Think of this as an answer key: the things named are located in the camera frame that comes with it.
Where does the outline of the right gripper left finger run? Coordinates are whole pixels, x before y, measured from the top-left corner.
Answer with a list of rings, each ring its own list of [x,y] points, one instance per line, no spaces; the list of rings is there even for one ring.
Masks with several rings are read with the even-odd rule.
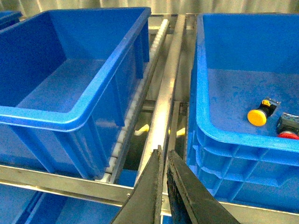
[[[117,215],[113,224],[161,223],[164,157],[159,145],[153,150],[134,189]]]

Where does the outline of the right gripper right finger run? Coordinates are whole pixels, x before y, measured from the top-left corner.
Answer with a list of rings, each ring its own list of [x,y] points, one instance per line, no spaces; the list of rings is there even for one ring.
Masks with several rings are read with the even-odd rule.
[[[175,224],[238,224],[176,151],[168,153],[168,199]]]

